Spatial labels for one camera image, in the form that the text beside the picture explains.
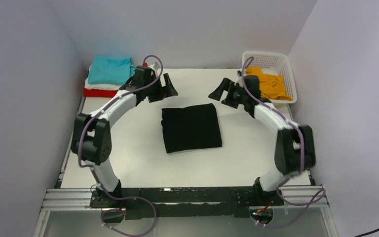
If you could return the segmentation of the black t shirt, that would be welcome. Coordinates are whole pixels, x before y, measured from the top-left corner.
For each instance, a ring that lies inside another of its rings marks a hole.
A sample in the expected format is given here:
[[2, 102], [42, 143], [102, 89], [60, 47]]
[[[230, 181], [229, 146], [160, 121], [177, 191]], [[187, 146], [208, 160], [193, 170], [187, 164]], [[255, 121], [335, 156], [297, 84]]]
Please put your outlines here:
[[163, 108], [161, 125], [168, 154], [223, 145], [217, 110], [212, 103]]

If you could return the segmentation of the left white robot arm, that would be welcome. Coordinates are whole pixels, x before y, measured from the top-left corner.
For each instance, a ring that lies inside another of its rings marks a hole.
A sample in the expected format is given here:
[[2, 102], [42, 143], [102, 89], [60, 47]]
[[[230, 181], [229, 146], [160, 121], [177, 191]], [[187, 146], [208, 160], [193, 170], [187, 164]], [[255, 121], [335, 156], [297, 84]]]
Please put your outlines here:
[[142, 65], [102, 107], [76, 116], [71, 151], [77, 155], [79, 167], [90, 169], [96, 181], [94, 194], [107, 206], [116, 207], [126, 200], [110, 162], [112, 126], [145, 99], [152, 103], [173, 96], [178, 96], [178, 92], [169, 74]]

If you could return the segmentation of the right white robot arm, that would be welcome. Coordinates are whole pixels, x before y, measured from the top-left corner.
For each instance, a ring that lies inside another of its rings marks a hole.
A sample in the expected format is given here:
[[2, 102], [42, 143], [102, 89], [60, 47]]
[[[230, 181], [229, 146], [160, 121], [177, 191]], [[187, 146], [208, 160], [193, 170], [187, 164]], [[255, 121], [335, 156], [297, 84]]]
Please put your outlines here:
[[264, 205], [272, 198], [280, 198], [282, 185], [315, 166], [312, 128], [292, 121], [269, 99], [262, 97], [257, 76], [243, 76], [237, 82], [224, 78], [208, 98], [235, 109], [243, 105], [252, 118], [263, 123], [275, 136], [274, 165], [253, 184], [252, 198], [256, 204]]

